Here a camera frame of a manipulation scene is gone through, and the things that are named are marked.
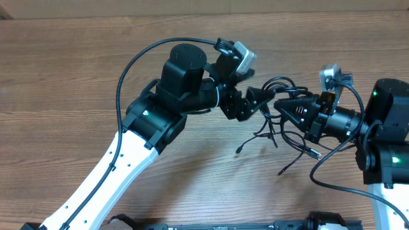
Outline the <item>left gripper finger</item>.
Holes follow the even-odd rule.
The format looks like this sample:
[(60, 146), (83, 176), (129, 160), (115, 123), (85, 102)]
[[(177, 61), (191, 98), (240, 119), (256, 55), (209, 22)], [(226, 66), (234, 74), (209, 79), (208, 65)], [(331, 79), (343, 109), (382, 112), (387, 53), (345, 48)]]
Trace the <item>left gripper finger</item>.
[(245, 95), (244, 119), (249, 119), (257, 110), (275, 97), (273, 91), (248, 87)]
[(253, 77), (254, 74), (255, 70), (252, 68), (248, 69), (246, 73), (233, 72), (231, 75), (231, 83), (232, 85), (237, 85), (238, 83)]

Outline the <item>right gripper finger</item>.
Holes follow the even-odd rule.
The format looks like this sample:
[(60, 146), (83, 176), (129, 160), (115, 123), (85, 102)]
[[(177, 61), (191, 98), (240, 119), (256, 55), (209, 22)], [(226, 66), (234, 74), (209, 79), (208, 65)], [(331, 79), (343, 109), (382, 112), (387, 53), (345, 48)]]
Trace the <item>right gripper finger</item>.
[(297, 107), (310, 108), (318, 100), (318, 95), (302, 96), (294, 99), (279, 99), (274, 102), (275, 109), (296, 109)]
[(297, 107), (296, 109), (276, 109), (282, 117), (293, 123), (300, 131), (311, 129), (314, 119), (321, 110), (321, 105), (314, 103), (310, 108)]

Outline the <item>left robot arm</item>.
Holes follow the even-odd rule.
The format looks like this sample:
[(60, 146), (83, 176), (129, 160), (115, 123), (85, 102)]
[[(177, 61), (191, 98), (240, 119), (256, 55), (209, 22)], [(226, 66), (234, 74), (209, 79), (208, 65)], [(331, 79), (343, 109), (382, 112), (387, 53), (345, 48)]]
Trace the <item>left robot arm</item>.
[(220, 108), (228, 119), (244, 121), (270, 95), (236, 85), (254, 75), (257, 56), (240, 42), (219, 40), (209, 63), (199, 40), (179, 38), (151, 81), (125, 112), (118, 112), (118, 131), (99, 163), (72, 196), (41, 223), (24, 229), (98, 229), (126, 189), (185, 128), (190, 114)]

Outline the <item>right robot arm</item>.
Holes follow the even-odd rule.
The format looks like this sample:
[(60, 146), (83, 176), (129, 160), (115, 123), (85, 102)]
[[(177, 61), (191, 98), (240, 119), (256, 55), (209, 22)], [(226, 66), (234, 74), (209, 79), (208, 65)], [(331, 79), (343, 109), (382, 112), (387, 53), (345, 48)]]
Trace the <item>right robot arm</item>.
[[(361, 112), (338, 106), (344, 88), (355, 95)], [(355, 160), (368, 190), (317, 179), (313, 182), (371, 198), (377, 229), (408, 229), (408, 83), (377, 80), (366, 105), (351, 80), (328, 80), (324, 89), (320, 95), (280, 99), (274, 107), (308, 141), (319, 143), (322, 137), (329, 136), (342, 145), (354, 143)]]

